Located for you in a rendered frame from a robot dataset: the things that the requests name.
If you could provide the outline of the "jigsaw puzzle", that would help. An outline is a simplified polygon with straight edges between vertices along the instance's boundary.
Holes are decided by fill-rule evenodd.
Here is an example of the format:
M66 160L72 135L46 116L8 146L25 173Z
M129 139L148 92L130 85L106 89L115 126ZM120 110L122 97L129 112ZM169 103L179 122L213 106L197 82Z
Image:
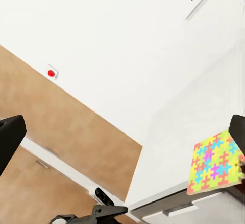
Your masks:
M245 155L229 129L194 145L187 193L194 195L242 184Z

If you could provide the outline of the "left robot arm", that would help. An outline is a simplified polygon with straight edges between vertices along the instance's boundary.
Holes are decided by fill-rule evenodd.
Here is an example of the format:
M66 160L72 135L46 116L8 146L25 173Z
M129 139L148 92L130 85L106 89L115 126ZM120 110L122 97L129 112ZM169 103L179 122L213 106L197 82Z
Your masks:
M104 189L100 185L97 186ZM77 217L74 214L57 215L51 224L119 224L114 217L126 214L128 208L115 206L113 201L97 186L93 186L88 191L89 195L98 203L93 206L91 215L83 217Z

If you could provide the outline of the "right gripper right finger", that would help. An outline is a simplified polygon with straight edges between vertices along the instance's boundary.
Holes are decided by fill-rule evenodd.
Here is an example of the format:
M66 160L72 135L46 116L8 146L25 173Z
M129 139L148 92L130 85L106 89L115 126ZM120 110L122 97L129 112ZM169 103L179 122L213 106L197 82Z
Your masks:
M234 139L236 145L240 148L242 153L245 155L245 117L240 115L233 115L230 126L229 133Z

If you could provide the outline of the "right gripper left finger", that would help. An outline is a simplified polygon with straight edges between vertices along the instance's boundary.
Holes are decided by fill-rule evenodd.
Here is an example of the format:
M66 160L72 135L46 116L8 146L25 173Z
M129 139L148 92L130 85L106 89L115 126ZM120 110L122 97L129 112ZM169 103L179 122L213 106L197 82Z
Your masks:
M22 115L0 119L0 176L26 134L26 123Z

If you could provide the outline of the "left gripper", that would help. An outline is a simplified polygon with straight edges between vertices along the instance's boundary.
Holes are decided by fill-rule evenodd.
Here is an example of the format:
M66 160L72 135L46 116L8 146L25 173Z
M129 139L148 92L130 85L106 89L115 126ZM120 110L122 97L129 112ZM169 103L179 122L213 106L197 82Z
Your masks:
M77 224L119 224L114 217L127 212L126 206L94 205L92 214L80 217Z

